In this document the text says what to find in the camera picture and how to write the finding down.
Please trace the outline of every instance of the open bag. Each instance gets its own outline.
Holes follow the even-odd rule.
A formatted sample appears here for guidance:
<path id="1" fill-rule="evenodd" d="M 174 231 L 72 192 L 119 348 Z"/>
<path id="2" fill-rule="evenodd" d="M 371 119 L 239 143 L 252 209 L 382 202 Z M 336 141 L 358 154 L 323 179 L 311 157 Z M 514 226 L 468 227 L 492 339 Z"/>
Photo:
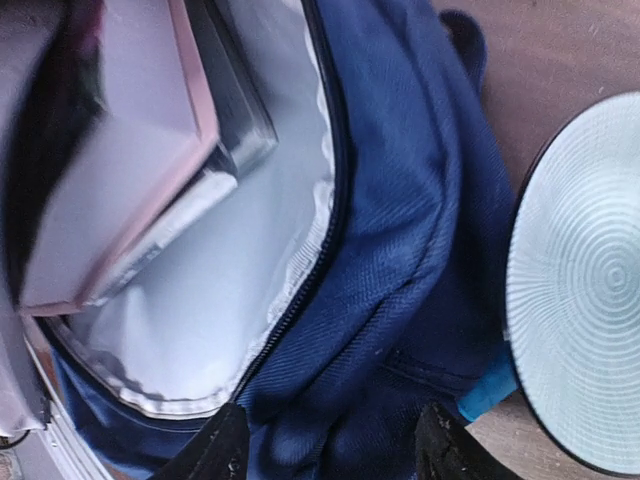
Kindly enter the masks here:
<path id="1" fill-rule="evenodd" d="M 106 16 L 129 8 L 106 3 Z M 136 2 L 137 14 L 157 13 L 151 3 Z M 165 12 L 189 5 L 160 3 L 170 7 Z M 5 227 L 8 261 L 22 252 L 17 264 L 27 277 L 31 269 L 33 281 L 12 288 L 20 314 L 11 313 L 7 296 L 0 322 L 0 384 L 13 395 L 0 433 L 47 421 L 47 395 L 20 341 L 20 315 L 35 315 L 75 428 L 102 460 L 132 477 L 226 478 L 194 473 L 223 455 L 207 440 L 215 435 L 197 433 L 218 431 L 216 412 L 237 404 L 250 430 L 247 478 L 411 478 L 423 408 L 437 402 L 464 422 L 458 399 L 503 346 L 513 194 L 480 102 L 482 35 L 467 16 L 438 15 L 426 0 L 215 4 L 277 147 L 100 306 L 85 302 L 99 282 L 78 277 L 73 252 L 109 238 L 111 257 L 96 247 L 82 271 L 108 268 L 188 180 L 177 168 L 185 164 L 174 165 L 180 180 L 169 167 L 151 178 L 144 172 L 153 156 L 127 150 L 125 170 L 109 177 L 117 188 L 100 181 L 93 157 L 96 163 L 72 159 L 53 177 L 40 213 L 30 214 L 41 220 L 24 229 L 31 249 L 25 253 Z M 166 15 L 175 27 L 176 17 Z M 153 50 L 152 40 L 138 39 Z M 187 98 L 189 82 L 180 83 Z M 194 110 L 192 120 L 208 115 L 213 127 L 213 104 L 206 89 L 202 95 L 204 103 L 191 96 L 181 105 Z M 202 105 L 211 112 L 198 113 Z M 215 128 L 187 123 L 191 148 L 216 142 Z M 71 181 L 81 168 L 95 174 L 84 185 L 92 199 L 84 205 L 67 188 L 83 185 Z M 8 200 L 11 190 L 3 192 L 5 225 L 7 212 L 24 219 L 20 201 Z M 68 201 L 55 202 L 64 195 Z M 28 192 L 18 198 L 27 202 Z M 127 206 L 140 208 L 133 214 Z M 102 236 L 62 230 L 79 218 Z M 116 224 L 122 229 L 112 230 Z M 241 477 L 234 472 L 226 475 Z"/>

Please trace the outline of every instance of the white lining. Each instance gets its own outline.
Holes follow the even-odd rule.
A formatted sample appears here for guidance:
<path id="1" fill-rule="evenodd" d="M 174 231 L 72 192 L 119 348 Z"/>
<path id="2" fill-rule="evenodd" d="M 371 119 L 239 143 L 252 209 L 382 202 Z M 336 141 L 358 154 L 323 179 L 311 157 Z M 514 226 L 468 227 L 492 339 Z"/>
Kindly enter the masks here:
<path id="1" fill-rule="evenodd" d="M 333 207 L 328 108 L 300 0 L 229 1 L 223 12 L 279 146 L 116 298 L 70 328 L 52 322 L 95 378 L 154 418 L 207 416 L 228 401 L 315 265 Z"/>

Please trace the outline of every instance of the ribbed surface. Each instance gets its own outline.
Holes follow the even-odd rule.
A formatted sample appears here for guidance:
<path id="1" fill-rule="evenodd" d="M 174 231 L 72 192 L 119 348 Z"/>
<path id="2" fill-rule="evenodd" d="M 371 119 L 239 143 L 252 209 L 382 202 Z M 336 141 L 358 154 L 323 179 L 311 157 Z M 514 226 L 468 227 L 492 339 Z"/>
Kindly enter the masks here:
<path id="1" fill-rule="evenodd" d="M 507 319 L 552 436 L 640 474 L 640 93 L 591 107 L 540 159 L 514 227 Z"/>

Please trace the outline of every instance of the concentric circle pattern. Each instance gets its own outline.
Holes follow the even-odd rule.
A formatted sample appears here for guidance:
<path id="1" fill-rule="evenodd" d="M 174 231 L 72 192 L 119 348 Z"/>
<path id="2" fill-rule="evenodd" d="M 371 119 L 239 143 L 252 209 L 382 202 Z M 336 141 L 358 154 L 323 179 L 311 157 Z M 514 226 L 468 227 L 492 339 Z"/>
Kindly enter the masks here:
<path id="1" fill-rule="evenodd" d="M 522 196 L 507 326 L 541 423 L 592 467 L 640 475 L 640 93 L 579 115 Z"/>

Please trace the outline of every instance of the bag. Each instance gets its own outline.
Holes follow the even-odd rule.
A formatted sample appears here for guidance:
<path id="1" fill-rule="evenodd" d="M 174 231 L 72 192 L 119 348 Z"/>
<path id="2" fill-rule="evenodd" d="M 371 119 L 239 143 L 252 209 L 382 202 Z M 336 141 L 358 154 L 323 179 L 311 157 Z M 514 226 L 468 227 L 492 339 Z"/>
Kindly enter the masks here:
<path id="1" fill-rule="evenodd" d="M 513 194 L 480 31 L 424 0 L 217 5 L 279 145 L 114 299 L 41 323 L 66 407 L 136 478 L 228 402 L 247 478 L 411 478 L 424 406 L 464 421 L 502 347 Z"/>

